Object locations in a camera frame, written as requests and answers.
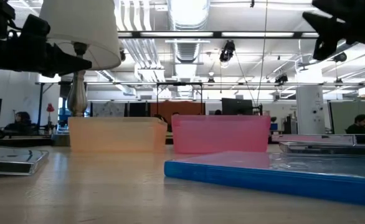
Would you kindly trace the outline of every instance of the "silver lamp base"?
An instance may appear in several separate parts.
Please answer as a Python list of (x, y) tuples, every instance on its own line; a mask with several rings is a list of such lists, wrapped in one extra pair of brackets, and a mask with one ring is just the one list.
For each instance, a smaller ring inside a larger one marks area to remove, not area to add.
[[(83, 43), (73, 43), (75, 52), (78, 57), (83, 58), (88, 45)], [(85, 71), (73, 73), (73, 85), (70, 89), (67, 98), (67, 107), (72, 116), (84, 117), (84, 112), (87, 109), (87, 96), (84, 88), (84, 74)]]

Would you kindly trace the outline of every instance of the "white pillar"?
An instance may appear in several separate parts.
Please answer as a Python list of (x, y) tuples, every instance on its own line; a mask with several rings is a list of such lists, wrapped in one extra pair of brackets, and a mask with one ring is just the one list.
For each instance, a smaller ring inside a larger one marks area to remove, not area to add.
[[(298, 82), (322, 83), (322, 71), (309, 69), (297, 74)], [(298, 134), (325, 134), (326, 108), (323, 106), (322, 86), (299, 86), (296, 89)]]

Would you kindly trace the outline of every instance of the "wooden table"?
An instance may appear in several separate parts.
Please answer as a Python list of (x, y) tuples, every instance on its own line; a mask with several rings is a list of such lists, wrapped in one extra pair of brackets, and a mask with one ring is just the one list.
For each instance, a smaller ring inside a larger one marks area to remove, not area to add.
[(40, 149), (51, 154), (35, 176), (0, 177), (0, 223), (365, 223), (362, 206), (164, 178), (170, 149)]

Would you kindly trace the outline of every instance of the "white lampshade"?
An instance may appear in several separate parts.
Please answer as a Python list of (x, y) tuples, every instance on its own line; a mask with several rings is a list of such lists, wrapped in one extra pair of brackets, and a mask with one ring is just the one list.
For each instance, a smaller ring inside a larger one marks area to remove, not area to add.
[(121, 63), (114, 10), (112, 0), (45, 0), (40, 18), (51, 26), (49, 42), (70, 55), (72, 42), (88, 44), (83, 57), (91, 70), (106, 70)]

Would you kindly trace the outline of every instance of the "orange plastic bin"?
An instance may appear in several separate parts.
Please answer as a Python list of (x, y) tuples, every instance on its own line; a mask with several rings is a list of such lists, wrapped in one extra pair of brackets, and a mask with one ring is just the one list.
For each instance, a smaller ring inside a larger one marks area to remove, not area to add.
[(172, 126), (176, 153), (266, 152), (270, 117), (174, 115)]
[(153, 152), (165, 148), (158, 118), (69, 118), (73, 152)]

